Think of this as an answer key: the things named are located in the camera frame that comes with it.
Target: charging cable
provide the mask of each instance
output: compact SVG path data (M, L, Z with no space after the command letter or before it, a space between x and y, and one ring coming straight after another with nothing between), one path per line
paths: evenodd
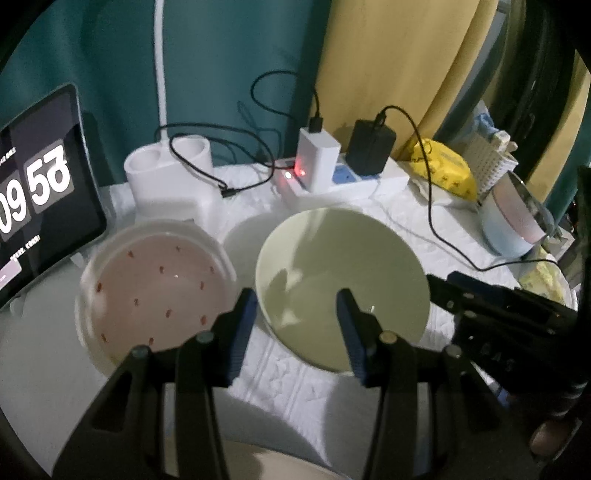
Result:
M296 79L301 80L301 76L298 75L297 72L294 72L292 70L270 70L268 72L265 72L265 73L259 75L251 84L251 99L252 99L252 101L255 102L263 110L266 110L271 113L276 113L277 115L285 116L285 117L289 118L290 120L292 120L293 122L298 123L298 119L295 118L292 114L271 108L270 106L265 105L264 103L260 102L256 98L256 96L255 96L256 85L262 79L270 77L272 75L291 75L292 77L295 77ZM318 98L318 92L316 91L316 88L313 85L310 88L312 90L312 94L314 95L314 101L316 103L316 113L314 114L314 116L312 118L310 118L310 121L308 122L308 131L311 134L317 134L322 131L322 122L323 122L323 119L320 116L320 99Z
M428 181L427 217L428 217L428 221L429 221L429 228L431 229L431 231L432 231L433 235L435 236L435 238L437 238L440 242L444 243L445 245L447 245L448 247L450 247L453 251L455 251L456 253L458 253L464 260L466 260L470 264L470 266L474 270L476 270L478 272L488 272L489 270L493 270L493 269L499 268L499 267L507 267L509 265L521 265L521 264L537 263L537 262L552 263L552 264L554 264L554 265L556 265L558 267L558 263L556 263L554 260L548 260L548 259L545 259L545 258L537 258L537 259L534 259L534 260L514 260L514 261L503 262L503 263L499 263L499 264L495 264L495 265L490 265L489 267L482 268L482 267L479 267L478 265L476 265L470 259L470 257L468 257L458 247L456 247L452 243L448 242L441 235L439 235L435 231L435 227L433 226L433 216L431 214L431 209L433 207L433 187L432 187L433 182L431 180L431 170L429 169L428 156L427 156L427 153L425 152L425 147L423 146L423 140L421 139L421 134L418 131L417 124L414 122L414 120L412 119L412 117L407 113L407 111L404 110L404 108L399 107L397 105L388 105L388 106L382 108L382 110L380 111L380 113L377 114L377 116L375 118L375 121L374 121L374 125L376 127L384 124L384 122L386 121L386 112L388 110L398 110L400 113L402 113L407 118L407 120L410 122L410 124L413 126L414 134L417 136L418 144L419 144L419 146L421 148L421 153L423 154L423 160L425 161L425 166L426 166L426 169L427 169L427 181Z
M254 138L258 142L258 144L265 150L265 152L267 153L267 155L271 159L271 164L270 165L266 165L266 164L262 163L262 165L264 165L264 166L266 166L266 167L268 167L270 169L270 172L269 172L269 175L268 175L267 178L265 178L264 180L261 180L261 181L259 181L257 183L254 183L252 185L248 185L246 187L232 188L232 187L229 187L228 184L225 181L223 181L222 179L220 179L218 177L215 177L214 175L211 175L211 174L207 173L206 171L203 171L199 167L193 165L188 159L186 159L185 157L183 157L179 153L178 150L176 150L174 148L174 141L176 139L181 138L181 137L187 137L187 136L193 135L193 134L178 133L178 134L172 135L168 139L168 147L169 147L171 153L180 162L182 162L185 166L187 166L191 170L193 170L196 173L198 173L199 175L201 175L201 176L203 176L203 177L205 177L205 178L207 178L209 180L212 180L215 183L217 183L218 187L220 188L220 191L222 193L222 197L223 198L232 197L232 196L236 195L237 193L244 192L245 190L253 189L254 187L258 187L260 185L263 185L263 184L271 181L271 179L273 178L273 175L274 175L275 169L276 169L276 166L275 166L275 157L273 156L273 152L269 148L269 145L267 145L267 143L265 143L265 141L261 137L259 137L257 134L254 134L251 131L246 130L246 129L243 129L243 128L230 127L228 125L208 124L208 123L201 123L201 122L175 122L175 123L160 125L156 129L156 131L154 132L155 140L156 141L159 141L160 140L163 131L166 131L169 128L179 128L179 127L211 128L211 129L216 129L216 130L222 130L222 131L227 131L227 132L236 132L236 133L241 133L241 134L249 135L250 137ZM225 141L225 140L224 141L220 141L220 139L218 139L218 138L216 138L215 141L217 141L219 143L226 143L226 144L232 143L233 145L239 146L242 149L242 151L248 152L244 147L241 147L238 144L234 144L233 142L229 142L229 141Z

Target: yellow package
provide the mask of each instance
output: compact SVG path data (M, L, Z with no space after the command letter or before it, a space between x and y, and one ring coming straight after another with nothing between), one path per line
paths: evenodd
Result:
M476 180L465 160L435 140L425 138L423 145L427 152L431 181L454 195L475 202L478 193ZM427 178L427 167L418 142L413 148L410 168L424 179Z

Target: white pen holder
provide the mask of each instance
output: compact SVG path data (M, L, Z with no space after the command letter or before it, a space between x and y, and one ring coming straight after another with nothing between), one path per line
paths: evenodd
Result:
M174 148L192 165L213 174L207 138L189 135L174 141ZM212 209L221 201L217 184L175 158L168 142L140 147L125 159L125 174L140 217L194 219L209 230Z

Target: teal curtain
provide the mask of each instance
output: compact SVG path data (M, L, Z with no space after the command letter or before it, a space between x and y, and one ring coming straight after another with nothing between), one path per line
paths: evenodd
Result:
M306 81L266 79L260 100L301 124L265 112L250 100L262 72L291 69L313 84L329 0L168 0L164 64L168 121L212 122L259 131L274 151L290 154L310 109ZM0 73L0 127L63 83L79 88L85 131L99 184L125 181L123 162L153 142L158 125L152 0L57 0L33 24ZM254 142L223 135L256 153ZM216 163L233 157L219 145ZM236 161L247 156L236 151Z
M554 216L556 222L566 213L570 202L577 193L577 169L591 164L591 95L587 99L583 121L573 149L554 184L552 191L546 198L546 206Z

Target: bowl rim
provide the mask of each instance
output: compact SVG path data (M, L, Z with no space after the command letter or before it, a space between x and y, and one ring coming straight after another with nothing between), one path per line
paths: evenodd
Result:
M350 370L341 370L341 369L335 369L335 368L331 368L329 366L326 365L322 365L319 363L314 362L311 359L305 358L302 355L300 355L298 352L292 350L291 348L289 348L276 334L275 329L273 328L273 325L271 324L271 321L269 320L269 314L267 312L267 308L265 307L265 303L260 299L259 297L259 292L261 291L261 288L259 287L259 263L260 263L260 259L262 256L262 253L265 249L265 247L268 245L268 243L271 240L271 237L273 236L273 234L280 228L283 226L283 224L285 224L286 222L288 222L289 220L292 220L298 216L303 216L303 215L309 215L310 212L325 212L328 210L338 210L341 212L347 212L347 213L351 213L351 214L355 214L356 216L362 216L364 218L367 218L373 222L375 222L377 225L387 229L390 231L390 233L393 233L394 235L398 236L400 238L400 240L403 241L403 243L408 247L408 249L411 251L411 253L413 254L413 256L415 257L415 259L417 260L417 264L419 265L421 271L423 272L424 275L424 279L425 279L425 285L427 286L427 291L429 294L429 298L431 296L431 287L429 286L429 282L427 280L427 274L425 273L425 270L423 268L423 265L421 263L421 261L419 260L417 254L413 251L413 249L410 247L410 245L404 240L402 239L402 237L400 237L400 235L398 233L396 233L393 229L391 229L388 225L384 224L383 222L380 222L379 220L375 219L374 217L371 217L369 215L366 215L363 212L359 212L357 210L353 210L351 208L347 208L347 207L340 207L340 206L330 206L330 207L320 207L320 208L315 208L315 209L307 209L307 210L303 210L301 212L295 213L291 216L289 216L288 218L286 218L285 220L283 220L279 225L277 225L273 231L267 236L267 238L265 239L265 242L263 243L261 250L259 251L258 257L256 259L256 267L255 267L255 291L257 294L257 298L259 300L259 308L261 309L262 312L262 319L263 319L263 323L268 331L268 333L271 335L271 337L273 338L273 340L275 340L277 343L279 343L279 345L281 345L282 348L286 349L290 354L292 354L294 357L296 357L298 360L300 360L302 363L308 365L309 367L318 369L318 370L322 370L324 372L330 372L332 374L336 374L336 375L340 375L343 377L353 377L354 373L353 371ZM429 317L431 315L431 303L429 302L429 308L427 310L427 316L425 319L425 326L424 326L424 331L426 331L427 329L427 324L429 321Z
M78 339L87 351L93 365L109 376L116 369L116 361L102 348L95 335L90 316L94 285L106 266L121 251L142 239L151 236L168 235L187 240L205 250L216 262L228 289L228 305L231 310L238 296L238 278L234 266L223 246L194 222L182 222L171 219L146 220L117 231L109 236L93 253L86 264L79 282L79 291L74 300L74 322Z

